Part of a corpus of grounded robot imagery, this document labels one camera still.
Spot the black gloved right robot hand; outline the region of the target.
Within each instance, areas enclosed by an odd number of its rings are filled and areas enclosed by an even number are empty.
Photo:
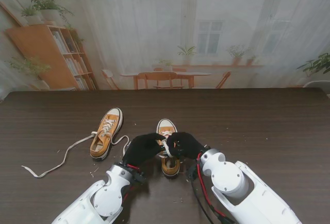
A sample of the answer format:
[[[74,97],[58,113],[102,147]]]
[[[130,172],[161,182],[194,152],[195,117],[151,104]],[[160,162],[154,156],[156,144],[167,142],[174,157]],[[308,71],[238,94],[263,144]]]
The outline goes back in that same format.
[[[170,154],[177,158],[197,159],[200,153],[209,150],[209,147],[203,146],[193,135],[186,132],[173,133],[167,138],[166,143]]]

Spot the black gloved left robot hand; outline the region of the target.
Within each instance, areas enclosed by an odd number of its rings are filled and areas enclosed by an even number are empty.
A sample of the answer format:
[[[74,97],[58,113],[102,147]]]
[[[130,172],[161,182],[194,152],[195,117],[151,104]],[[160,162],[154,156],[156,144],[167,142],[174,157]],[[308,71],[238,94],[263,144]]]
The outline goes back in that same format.
[[[135,137],[125,155],[123,155],[123,164],[139,167],[145,161],[152,159],[162,151],[158,141],[164,140],[165,137],[158,133],[149,133]]]

